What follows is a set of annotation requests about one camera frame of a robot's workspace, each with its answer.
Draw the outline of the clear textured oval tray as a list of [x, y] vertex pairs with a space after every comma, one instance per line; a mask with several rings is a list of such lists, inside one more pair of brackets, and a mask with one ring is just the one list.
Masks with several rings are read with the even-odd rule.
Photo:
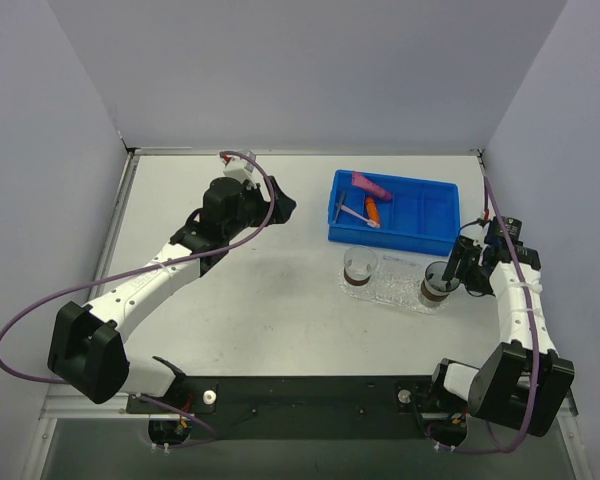
[[369, 281], [354, 286], [341, 276], [339, 284], [349, 296], [383, 305], [389, 305], [416, 313], [435, 315], [445, 305], [426, 299], [421, 292], [425, 267], [419, 263], [384, 255]]

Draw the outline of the clear textured acrylic stand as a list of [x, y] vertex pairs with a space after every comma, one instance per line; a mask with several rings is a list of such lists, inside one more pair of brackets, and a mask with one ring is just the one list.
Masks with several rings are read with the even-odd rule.
[[417, 304], [424, 267], [409, 260], [384, 255], [376, 277], [376, 299], [401, 307]]

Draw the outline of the blue plastic divided bin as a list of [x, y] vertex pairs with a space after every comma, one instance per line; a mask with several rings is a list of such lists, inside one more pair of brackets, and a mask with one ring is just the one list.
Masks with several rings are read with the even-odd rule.
[[363, 175], [392, 194], [391, 201], [375, 201], [380, 228], [370, 228], [345, 212], [333, 223], [341, 191], [347, 192], [344, 205], [367, 218], [365, 198], [370, 197], [351, 184], [352, 171], [338, 170], [327, 210], [330, 241], [441, 257], [451, 252], [460, 229], [459, 191], [455, 184], [368, 172]]

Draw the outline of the grey toothbrush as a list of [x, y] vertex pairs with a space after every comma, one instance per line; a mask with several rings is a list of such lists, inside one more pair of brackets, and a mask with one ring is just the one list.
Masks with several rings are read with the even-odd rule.
[[340, 192], [340, 195], [339, 195], [337, 203], [336, 203], [335, 213], [334, 213], [333, 220], [332, 220], [334, 224], [338, 221], [339, 215], [340, 215], [340, 213], [342, 211], [342, 207], [344, 205], [344, 201], [346, 199], [346, 194], [347, 194], [347, 192], [344, 190]]

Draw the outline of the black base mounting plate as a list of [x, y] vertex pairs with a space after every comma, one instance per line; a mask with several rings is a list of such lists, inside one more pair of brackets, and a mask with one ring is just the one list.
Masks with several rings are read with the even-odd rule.
[[131, 414], [179, 407], [223, 440], [407, 440], [459, 444], [462, 402], [432, 392], [428, 376], [228, 376], [181, 379], [157, 404], [129, 398]]

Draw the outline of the orange toothpaste tube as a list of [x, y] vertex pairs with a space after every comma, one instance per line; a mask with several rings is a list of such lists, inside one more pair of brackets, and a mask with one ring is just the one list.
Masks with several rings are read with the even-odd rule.
[[365, 210], [370, 220], [377, 224], [381, 223], [379, 211], [373, 197], [365, 198]]

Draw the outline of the blue tinted cup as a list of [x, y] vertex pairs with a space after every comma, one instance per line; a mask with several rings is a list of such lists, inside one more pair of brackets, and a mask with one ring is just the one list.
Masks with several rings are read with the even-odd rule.
[[457, 278], [443, 279], [446, 267], [447, 263], [444, 261], [432, 262], [426, 267], [419, 291], [419, 300], [424, 306], [438, 307], [459, 287], [460, 281]]

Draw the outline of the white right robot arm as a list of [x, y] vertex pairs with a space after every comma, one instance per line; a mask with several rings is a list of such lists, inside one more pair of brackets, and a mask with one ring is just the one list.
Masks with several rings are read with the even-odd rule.
[[458, 287], [496, 300], [499, 342], [482, 367], [443, 359], [430, 396], [443, 408], [532, 436], [547, 433], [575, 378], [571, 361], [550, 339], [541, 304], [541, 262], [519, 239], [522, 223], [505, 217], [483, 222], [483, 241], [459, 235], [445, 262], [430, 264], [420, 298], [441, 304]]

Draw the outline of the pink toothbrush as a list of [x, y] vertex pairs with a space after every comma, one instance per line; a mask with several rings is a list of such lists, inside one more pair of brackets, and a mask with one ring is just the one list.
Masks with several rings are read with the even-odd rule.
[[370, 228], [374, 228], [374, 229], [380, 228], [380, 224], [373, 222], [369, 218], [357, 213], [356, 211], [352, 210], [351, 208], [347, 207], [346, 205], [343, 205], [341, 212], [345, 212], [348, 215], [351, 215], [352, 217], [361, 220], [364, 224], [366, 224]]

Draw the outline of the aluminium frame rail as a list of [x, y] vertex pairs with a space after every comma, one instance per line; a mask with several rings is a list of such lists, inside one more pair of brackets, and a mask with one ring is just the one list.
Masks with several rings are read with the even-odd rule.
[[102, 404], [95, 404], [84, 396], [49, 394], [39, 418], [45, 420], [103, 420], [127, 415], [127, 397], [114, 396]]

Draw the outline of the pink toothpaste tube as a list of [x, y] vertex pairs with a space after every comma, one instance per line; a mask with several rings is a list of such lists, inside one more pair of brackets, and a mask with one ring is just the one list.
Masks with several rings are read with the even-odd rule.
[[376, 183], [374, 183], [373, 181], [368, 179], [366, 176], [364, 176], [363, 174], [361, 174], [357, 171], [352, 172], [351, 184], [354, 187], [363, 190], [367, 194], [369, 194], [375, 198], [378, 198], [379, 200], [382, 200], [382, 201], [391, 201], [392, 200], [392, 194], [389, 191], [387, 191], [383, 187], [377, 185]]

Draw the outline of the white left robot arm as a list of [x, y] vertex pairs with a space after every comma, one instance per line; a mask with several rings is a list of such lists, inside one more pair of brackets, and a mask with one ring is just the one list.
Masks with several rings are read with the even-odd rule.
[[58, 311], [49, 370], [96, 404], [117, 393], [140, 393], [163, 411], [176, 410], [185, 398], [184, 373], [158, 356], [131, 359], [126, 341], [162, 303], [219, 263], [236, 236], [248, 228], [284, 224], [296, 206], [279, 187], [265, 200], [260, 188], [247, 181], [213, 180], [201, 207], [148, 263], [146, 272], [83, 306], [69, 302]]

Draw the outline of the clear cup brown band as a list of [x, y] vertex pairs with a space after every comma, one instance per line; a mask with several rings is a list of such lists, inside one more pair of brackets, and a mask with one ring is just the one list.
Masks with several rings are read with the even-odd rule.
[[343, 277], [352, 286], [366, 285], [378, 266], [376, 254], [369, 248], [355, 246], [349, 248], [343, 257]]

